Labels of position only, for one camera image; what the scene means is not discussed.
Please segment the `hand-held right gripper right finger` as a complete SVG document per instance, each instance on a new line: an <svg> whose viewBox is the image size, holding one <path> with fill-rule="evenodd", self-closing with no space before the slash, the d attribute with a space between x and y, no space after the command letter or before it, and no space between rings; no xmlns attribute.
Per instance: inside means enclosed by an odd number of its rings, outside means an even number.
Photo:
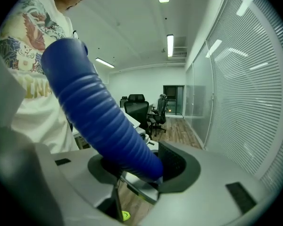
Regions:
<svg viewBox="0 0 283 226"><path fill-rule="evenodd" d="M273 202L255 176L216 153L161 141L163 183L140 226L252 226Z"/></svg>

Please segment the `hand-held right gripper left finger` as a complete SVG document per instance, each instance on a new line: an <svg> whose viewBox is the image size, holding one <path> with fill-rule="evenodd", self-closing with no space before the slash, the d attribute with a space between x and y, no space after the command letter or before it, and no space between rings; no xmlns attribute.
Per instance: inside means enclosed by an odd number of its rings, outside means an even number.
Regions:
<svg viewBox="0 0 283 226"><path fill-rule="evenodd" d="M80 196L107 216L123 221L118 177L105 169L106 161L96 150L89 148L52 156Z"/></svg>

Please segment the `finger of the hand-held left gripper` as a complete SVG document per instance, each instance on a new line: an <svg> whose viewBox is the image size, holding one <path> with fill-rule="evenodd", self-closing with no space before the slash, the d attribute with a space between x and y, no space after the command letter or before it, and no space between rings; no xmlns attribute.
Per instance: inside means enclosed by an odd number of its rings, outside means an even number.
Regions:
<svg viewBox="0 0 283 226"><path fill-rule="evenodd" d="M135 175L124 172L120 177L127 187L137 196L141 197L143 200L148 203L155 205L159 198L158 190L153 187L151 184L144 182Z"/></svg>

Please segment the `blue handled mop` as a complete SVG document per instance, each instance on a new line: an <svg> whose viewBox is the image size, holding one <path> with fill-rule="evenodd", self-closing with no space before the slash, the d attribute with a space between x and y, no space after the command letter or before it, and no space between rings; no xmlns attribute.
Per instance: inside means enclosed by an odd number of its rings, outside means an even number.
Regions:
<svg viewBox="0 0 283 226"><path fill-rule="evenodd" d="M162 178L161 160L103 84L82 41L53 42L43 52L41 65L68 120L105 160L144 181Z"/></svg>

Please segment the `tall black office chair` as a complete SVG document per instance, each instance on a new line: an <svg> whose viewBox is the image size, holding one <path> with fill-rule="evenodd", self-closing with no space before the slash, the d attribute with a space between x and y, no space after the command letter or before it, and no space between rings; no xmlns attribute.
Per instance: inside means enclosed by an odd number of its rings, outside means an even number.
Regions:
<svg viewBox="0 0 283 226"><path fill-rule="evenodd" d="M165 102L165 105L163 107L162 113L158 113L157 109L152 110L153 113L154 113L154 115L152 117L155 120L155 123L154 123L154 126L153 126L153 129L155 130L155 136L157 136L157 130L161 130L164 133L166 133L166 129L161 127L161 125L166 123L166 104L167 104L167 98L166 98L166 102Z"/></svg>

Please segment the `black mesh office chair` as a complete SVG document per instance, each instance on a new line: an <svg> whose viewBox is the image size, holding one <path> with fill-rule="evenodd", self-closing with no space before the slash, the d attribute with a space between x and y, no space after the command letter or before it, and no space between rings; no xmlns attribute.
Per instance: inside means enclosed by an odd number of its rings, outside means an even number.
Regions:
<svg viewBox="0 0 283 226"><path fill-rule="evenodd" d="M124 103L125 112L136 119L144 129L145 132L151 137L151 130L148 121L149 103L145 100L143 94L130 94L128 100Z"/></svg>

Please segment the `grey jacket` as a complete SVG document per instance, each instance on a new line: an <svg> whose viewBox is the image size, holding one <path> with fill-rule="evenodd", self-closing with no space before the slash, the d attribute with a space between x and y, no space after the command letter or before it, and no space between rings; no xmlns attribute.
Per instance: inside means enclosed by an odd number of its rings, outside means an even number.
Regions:
<svg viewBox="0 0 283 226"><path fill-rule="evenodd" d="M157 111L158 113L162 113L163 112L163 107L165 105L165 102L166 102L166 94L161 94L159 96L159 99L158 99L158 105L157 105Z"/></svg>

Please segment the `dark glass door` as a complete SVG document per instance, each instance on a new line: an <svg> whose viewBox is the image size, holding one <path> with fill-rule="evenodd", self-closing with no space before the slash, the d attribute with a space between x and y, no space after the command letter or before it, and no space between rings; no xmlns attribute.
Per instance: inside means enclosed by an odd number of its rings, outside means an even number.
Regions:
<svg viewBox="0 0 283 226"><path fill-rule="evenodd" d="M183 85L164 85L166 95L166 113L169 115L183 115Z"/></svg>

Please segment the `wide white venetian blind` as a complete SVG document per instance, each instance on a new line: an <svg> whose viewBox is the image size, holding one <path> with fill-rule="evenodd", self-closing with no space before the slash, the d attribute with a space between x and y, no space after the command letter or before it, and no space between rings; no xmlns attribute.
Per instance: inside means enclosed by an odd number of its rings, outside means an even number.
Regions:
<svg viewBox="0 0 283 226"><path fill-rule="evenodd" d="M262 178L280 138L283 85L274 41L243 0L224 0L207 45L214 102L206 149L222 154Z"/></svg>

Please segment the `person in white t-shirt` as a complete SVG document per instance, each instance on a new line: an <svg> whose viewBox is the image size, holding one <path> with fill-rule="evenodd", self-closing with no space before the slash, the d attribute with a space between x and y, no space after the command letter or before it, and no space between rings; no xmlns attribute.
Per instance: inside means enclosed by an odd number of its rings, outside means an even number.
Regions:
<svg viewBox="0 0 283 226"><path fill-rule="evenodd" d="M75 138L41 65L42 54L53 42L72 37L68 17L54 0L20 0L0 31L0 55L25 90L11 127L51 153L78 150Z"/></svg>

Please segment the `ceiling air vent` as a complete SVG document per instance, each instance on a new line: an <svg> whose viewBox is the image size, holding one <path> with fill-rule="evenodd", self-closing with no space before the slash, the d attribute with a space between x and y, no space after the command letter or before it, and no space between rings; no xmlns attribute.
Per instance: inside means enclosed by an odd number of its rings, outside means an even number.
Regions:
<svg viewBox="0 0 283 226"><path fill-rule="evenodd" d="M174 38L174 48L173 48L174 57L185 57L187 56L187 43L186 37L175 37Z"/></svg>

